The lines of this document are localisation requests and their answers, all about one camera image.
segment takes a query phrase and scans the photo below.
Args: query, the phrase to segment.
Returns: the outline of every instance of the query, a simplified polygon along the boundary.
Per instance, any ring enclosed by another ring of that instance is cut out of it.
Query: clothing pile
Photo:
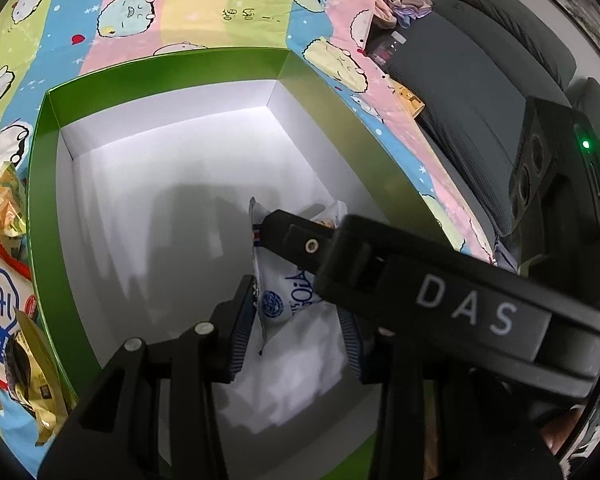
[[[380,28],[409,27],[431,12],[431,0],[376,0],[373,22]]]

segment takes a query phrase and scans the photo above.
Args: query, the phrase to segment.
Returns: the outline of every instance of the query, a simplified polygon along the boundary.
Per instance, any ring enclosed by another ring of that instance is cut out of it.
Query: bottle
[[[404,44],[406,41],[400,32],[394,30],[391,36],[372,52],[370,57],[376,65],[383,67],[389,62],[396,50],[398,50],[398,46]]]

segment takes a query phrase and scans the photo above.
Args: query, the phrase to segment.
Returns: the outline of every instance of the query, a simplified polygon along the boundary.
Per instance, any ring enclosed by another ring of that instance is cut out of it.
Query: bed sheet
[[[365,123],[418,189],[456,250],[491,261],[471,209],[387,76],[364,55],[373,8],[374,0],[10,0],[0,13],[0,150],[6,160],[20,155],[13,160],[26,178],[44,94],[80,75],[181,50],[286,47]],[[14,124],[22,128],[10,128]],[[11,138],[14,131],[18,135]],[[5,440],[35,474],[44,449],[10,442],[8,434],[18,433],[18,424],[5,424],[0,415]]]

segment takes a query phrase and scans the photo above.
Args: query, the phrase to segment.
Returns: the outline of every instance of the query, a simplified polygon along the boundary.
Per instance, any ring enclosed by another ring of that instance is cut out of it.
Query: screw
[[[318,248],[320,248],[320,244],[315,238],[307,240],[307,243],[304,244],[304,250],[307,251],[309,254],[316,253],[318,251]]]
[[[209,335],[211,334],[216,327],[213,323],[209,323],[208,321],[201,321],[198,323],[193,330],[196,331],[198,335]]]
[[[142,348],[142,339],[139,337],[132,337],[125,341],[125,350],[127,352],[135,352]]]

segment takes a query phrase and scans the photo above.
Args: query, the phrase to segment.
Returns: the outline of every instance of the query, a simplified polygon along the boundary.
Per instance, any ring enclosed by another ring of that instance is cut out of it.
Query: sofa
[[[475,197],[495,236],[506,239],[526,98],[571,106],[573,55],[519,0],[436,0],[432,13],[397,30],[407,41],[385,70],[425,102],[417,118],[423,133],[459,173],[461,191],[464,184],[471,191],[470,206]],[[600,85],[589,80],[574,105],[600,135]]]

